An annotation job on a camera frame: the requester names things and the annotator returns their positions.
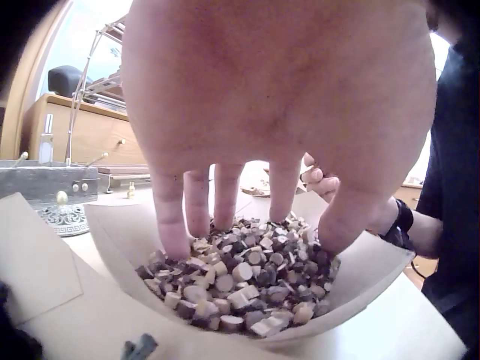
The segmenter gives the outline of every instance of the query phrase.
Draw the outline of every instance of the fingernail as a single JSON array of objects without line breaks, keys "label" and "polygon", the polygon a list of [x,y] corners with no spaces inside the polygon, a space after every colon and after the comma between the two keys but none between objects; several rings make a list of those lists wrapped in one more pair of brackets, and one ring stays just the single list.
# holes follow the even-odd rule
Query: fingernail
[{"label": "fingernail", "polygon": [[323,173],[320,171],[320,169],[315,169],[313,172],[312,172],[312,177],[317,180],[317,181],[320,181],[324,175]]}]

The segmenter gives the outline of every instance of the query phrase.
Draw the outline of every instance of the decorative metal base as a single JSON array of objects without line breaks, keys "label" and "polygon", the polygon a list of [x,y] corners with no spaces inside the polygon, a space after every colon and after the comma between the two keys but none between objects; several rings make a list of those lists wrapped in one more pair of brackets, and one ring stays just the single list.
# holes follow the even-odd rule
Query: decorative metal base
[{"label": "decorative metal base", "polygon": [[81,204],[49,206],[36,212],[62,238],[90,231],[84,207]]}]

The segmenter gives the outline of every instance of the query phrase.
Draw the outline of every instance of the wood chip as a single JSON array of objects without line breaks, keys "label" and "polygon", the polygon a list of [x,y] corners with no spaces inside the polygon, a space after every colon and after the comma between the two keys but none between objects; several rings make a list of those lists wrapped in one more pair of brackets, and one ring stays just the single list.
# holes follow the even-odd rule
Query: wood chip
[{"label": "wood chip", "polygon": [[308,254],[304,250],[300,250],[297,255],[298,255],[299,259],[302,260],[302,261],[307,261],[308,260]]},{"label": "wood chip", "polygon": [[172,310],[175,310],[180,300],[181,296],[179,294],[177,294],[176,292],[168,292],[165,294],[164,303]]},{"label": "wood chip", "polygon": [[281,223],[234,219],[227,233],[210,224],[187,261],[151,254],[136,269],[145,284],[191,325],[269,337],[331,310],[325,297],[340,260],[317,229],[290,213]]},{"label": "wood chip", "polygon": [[187,265],[193,267],[194,269],[208,271],[208,265],[196,257],[191,257],[189,260],[187,260]]},{"label": "wood chip", "polygon": [[210,269],[208,269],[204,278],[205,278],[205,281],[210,285],[213,285],[215,283],[216,271],[213,266]]},{"label": "wood chip", "polygon": [[227,332],[238,332],[242,328],[244,320],[241,317],[232,315],[220,316],[220,326]]},{"label": "wood chip", "polygon": [[261,271],[262,271],[262,267],[261,267],[261,266],[252,266],[252,272],[253,272],[253,276],[254,276],[254,277],[259,276],[259,274],[260,274]]},{"label": "wood chip", "polygon": [[207,300],[199,301],[195,308],[195,316],[202,319],[207,319],[211,316],[219,315],[219,313],[220,310],[218,309],[218,307],[213,302]]},{"label": "wood chip", "polygon": [[315,316],[322,316],[330,312],[330,302],[327,299],[323,299],[315,306]]},{"label": "wood chip", "polygon": [[262,257],[259,252],[250,252],[248,254],[248,262],[251,265],[258,265],[262,261]]},{"label": "wood chip", "polygon": [[230,301],[230,304],[234,309],[241,309],[249,303],[248,298],[243,293],[243,289],[230,294],[227,297],[227,300]]},{"label": "wood chip", "polygon": [[240,263],[233,269],[232,276],[236,282],[248,281],[253,276],[252,267],[247,263]]},{"label": "wood chip", "polygon": [[210,324],[208,325],[208,328],[210,330],[216,331],[220,327],[220,318],[219,317],[213,317],[210,319]]},{"label": "wood chip", "polygon": [[231,252],[233,249],[233,245],[226,245],[222,248],[223,252]]},{"label": "wood chip", "polygon": [[313,310],[310,306],[300,307],[293,316],[294,324],[306,324],[313,317]]},{"label": "wood chip", "polygon": [[254,235],[249,235],[245,238],[245,245],[249,248],[255,246],[257,244],[257,239]]},{"label": "wood chip", "polygon": [[273,241],[271,241],[269,238],[267,237],[263,237],[262,240],[260,240],[260,245],[264,248],[264,249],[270,249],[272,247],[272,244],[273,244]]},{"label": "wood chip", "polygon": [[326,292],[330,292],[332,290],[332,283],[324,283],[324,289]]},{"label": "wood chip", "polygon": [[213,299],[213,303],[218,307],[222,315],[230,314],[230,303],[226,299]]},{"label": "wood chip", "polygon": [[294,270],[290,270],[288,273],[287,273],[287,282],[290,284],[290,285],[295,285],[298,283],[298,280],[299,280],[299,276],[298,274],[294,271]]},{"label": "wood chip", "polygon": [[203,287],[190,285],[183,289],[183,296],[191,303],[197,304],[201,300],[208,299],[208,293]]},{"label": "wood chip", "polygon": [[278,235],[287,235],[288,234],[288,231],[286,231],[285,229],[282,229],[280,227],[275,228],[274,232],[277,233]]},{"label": "wood chip", "polygon": [[142,280],[145,280],[145,279],[153,279],[154,275],[152,274],[152,272],[150,270],[147,269],[146,266],[142,265],[142,266],[139,266],[135,269],[137,275],[142,279]]},{"label": "wood chip", "polygon": [[290,291],[282,286],[271,286],[267,290],[268,298],[271,302],[283,302]]},{"label": "wood chip", "polygon": [[226,275],[228,273],[227,266],[223,261],[220,261],[213,265],[217,276]]},{"label": "wood chip", "polygon": [[242,294],[245,295],[245,297],[248,300],[251,300],[260,296],[260,293],[258,292],[258,289],[255,285],[248,285],[247,287],[241,289],[240,291],[242,292]]},{"label": "wood chip", "polygon": [[326,294],[326,291],[324,290],[324,288],[316,284],[310,285],[310,291],[319,298],[323,298]]},{"label": "wood chip", "polygon": [[279,252],[275,252],[270,256],[270,261],[273,262],[275,265],[280,266],[283,264],[283,255]]},{"label": "wood chip", "polygon": [[243,317],[245,320],[245,327],[250,330],[250,328],[256,324],[257,322],[265,319],[267,315],[263,313],[262,311],[255,310],[255,311],[250,311],[246,313]]},{"label": "wood chip", "polygon": [[195,307],[196,305],[186,301],[180,300],[177,305],[177,315],[184,320],[189,320],[195,314]]},{"label": "wood chip", "polygon": [[233,288],[233,277],[230,274],[222,275],[216,278],[215,287],[218,291],[228,292]]}]

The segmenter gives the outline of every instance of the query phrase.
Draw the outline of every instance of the black shirt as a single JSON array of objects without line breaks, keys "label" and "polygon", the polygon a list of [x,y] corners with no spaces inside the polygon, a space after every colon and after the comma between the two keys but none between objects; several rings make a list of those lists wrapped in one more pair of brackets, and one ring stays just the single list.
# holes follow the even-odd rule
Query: black shirt
[{"label": "black shirt", "polygon": [[417,206],[443,221],[437,272],[422,292],[469,348],[479,340],[479,71],[478,45],[449,49]]}]

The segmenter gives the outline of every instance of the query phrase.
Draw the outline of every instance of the watch strap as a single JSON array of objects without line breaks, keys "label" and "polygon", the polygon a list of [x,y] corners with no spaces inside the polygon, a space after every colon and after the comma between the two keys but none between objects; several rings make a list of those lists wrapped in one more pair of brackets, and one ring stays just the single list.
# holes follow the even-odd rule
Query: watch strap
[{"label": "watch strap", "polygon": [[411,209],[402,200],[395,199],[398,206],[398,216],[385,235],[379,234],[380,238],[399,248],[415,251],[410,241],[408,231],[413,225]]}]

